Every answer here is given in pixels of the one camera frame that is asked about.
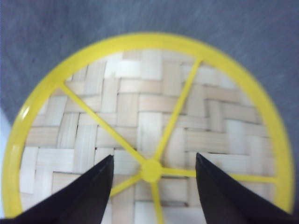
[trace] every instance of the gray carpet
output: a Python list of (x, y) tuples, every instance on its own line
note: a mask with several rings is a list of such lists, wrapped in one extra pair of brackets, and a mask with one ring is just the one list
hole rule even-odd
[[(207, 42), (240, 62), (287, 127), (299, 189), (298, 0), (2, 0), (1, 107), (12, 123), (36, 84), (95, 41), (162, 31)], [(296, 196), (299, 214), (299, 193)]]

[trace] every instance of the yellow spoke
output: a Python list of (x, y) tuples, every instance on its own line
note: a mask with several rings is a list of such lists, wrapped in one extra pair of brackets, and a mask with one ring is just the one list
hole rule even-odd
[(125, 180), (124, 182), (121, 182), (120, 184), (116, 185), (115, 187), (113, 187), (111, 189), (110, 197), (120, 193), (124, 189), (127, 189), (128, 187), (130, 187), (133, 184), (135, 184), (136, 182), (138, 182), (140, 179), (141, 179), (141, 175), (136, 174), (136, 175), (130, 177), (129, 179)]
[[(188, 176), (188, 177), (196, 177), (195, 170), (188, 169), (174, 169), (174, 168), (163, 168), (163, 175), (171, 175), (171, 176)], [(229, 174), (236, 181), (244, 181), (244, 182), (263, 182), (263, 183), (276, 183), (276, 178), (272, 176), (259, 176), (259, 175), (247, 175), (247, 174)]]
[(102, 128), (104, 128), (124, 149), (126, 149), (139, 163), (144, 163), (143, 158), (121, 135), (119, 135), (106, 121), (99, 117), (88, 105), (86, 105), (73, 91), (71, 91), (66, 85), (62, 84), (60, 88), (68, 95), (73, 101), (75, 101), (80, 107), (82, 107), (89, 116), (91, 116)]
[(176, 125), (176, 122), (177, 122), (177, 119), (178, 119), (178, 115), (179, 113), (181, 112), (183, 106), (184, 106), (184, 103), (185, 103), (185, 100), (188, 96), (188, 93), (191, 89), (191, 86), (192, 86), (192, 83), (193, 83), (193, 80), (195, 78), (195, 75), (196, 75), (196, 71), (197, 71), (197, 68), (200, 64), (202, 60), (201, 59), (197, 59), (191, 69), (191, 72), (189, 73), (188, 75), (188, 78), (186, 80), (186, 83), (183, 87), (183, 90), (181, 92), (181, 95), (179, 96), (178, 98), (178, 101), (174, 107), (174, 110), (173, 110), (173, 113), (169, 119), (169, 122), (164, 130), (164, 133), (163, 133), (163, 136), (159, 142), (159, 145), (157, 147), (157, 150), (156, 150), (156, 153), (154, 155), (154, 159), (156, 160), (159, 160), (162, 156), (162, 153), (163, 153), (163, 150), (165, 149), (166, 145), (167, 145), (167, 142), (171, 136), (171, 133), (173, 131), (173, 128), (174, 126)]
[(156, 211), (156, 217), (158, 220), (158, 224), (163, 224), (164, 219), (163, 219), (163, 212), (162, 212), (162, 206), (160, 203), (160, 195), (159, 195), (159, 189), (158, 189), (158, 183), (151, 183), (151, 193), (154, 201), (154, 207)]
[(195, 170), (162, 168), (163, 175), (196, 177)]

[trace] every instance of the yellow wheel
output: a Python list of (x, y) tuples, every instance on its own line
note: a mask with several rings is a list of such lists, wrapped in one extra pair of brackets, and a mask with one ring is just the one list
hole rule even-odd
[(242, 66), (182, 36), (110, 38), (59, 64), (24, 103), (6, 148), (4, 211), (18, 215), (114, 154), (106, 223), (139, 223), (141, 208), (149, 223), (172, 223), (169, 216), (185, 211), (202, 215), (196, 152), (292, 211), (287, 133)]

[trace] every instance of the gray floor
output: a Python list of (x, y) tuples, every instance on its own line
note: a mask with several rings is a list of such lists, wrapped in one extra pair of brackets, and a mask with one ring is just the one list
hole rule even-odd
[[(3, 0), (1, 107), (12, 123), (36, 84), (80, 48), (137, 31), (207, 42), (240, 62), (271, 95), (287, 127), (299, 189), (298, 0)], [(299, 193), (296, 196), (299, 214)]]

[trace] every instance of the yellow rim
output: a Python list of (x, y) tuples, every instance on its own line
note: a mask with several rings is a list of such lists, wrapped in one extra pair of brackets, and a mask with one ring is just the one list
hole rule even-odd
[[(191, 55), (197, 59), (192, 71), (198, 66), (202, 59), (226, 73), (248, 95), (261, 115), (271, 137), (277, 175), (275, 177), (231, 175), (239, 181), (271, 182), (276, 184), (274, 203), (283, 210), (292, 212), (294, 200), (292, 151), (282, 120), (271, 99), (260, 84), (237, 62), (204, 43), (177, 35), (140, 33), (113, 37), (79, 51), (54, 68), (32, 91), (14, 122), (7, 143), (2, 177), (2, 199), (5, 215), (7, 217), (14, 217), (22, 212), (19, 192), (19, 168), (24, 143), (39, 109), (56, 88), (61, 88), (69, 97), (83, 107), (91, 117), (100, 123), (101, 126), (106, 127), (106, 131), (117, 139), (140, 164), (143, 164), (146, 161), (142, 156), (136, 153), (136, 151), (114, 129), (112, 129), (63, 84), (67, 77), (96, 59), (118, 51), (146, 48), (168, 49)], [(160, 158), (163, 148), (171, 135), (177, 120), (177, 115), (181, 110), (181, 106), (189, 92), (194, 78), (194, 72), (192, 71), (186, 81), (182, 95), (177, 102), (170, 122), (165, 129), (164, 136), (159, 143), (154, 159), (158, 160)], [(195, 172), (192, 170), (162, 168), (162, 173), (164, 175), (195, 176)], [(115, 195), (136, 183), (141, 179), (141, 176), (141, 174), (137, 174), (121, 183), (112, 190), (111, 195)], [(163, 223), (157, 183), (153, 182), (151, 183), (151, 186), (158, 222)]]

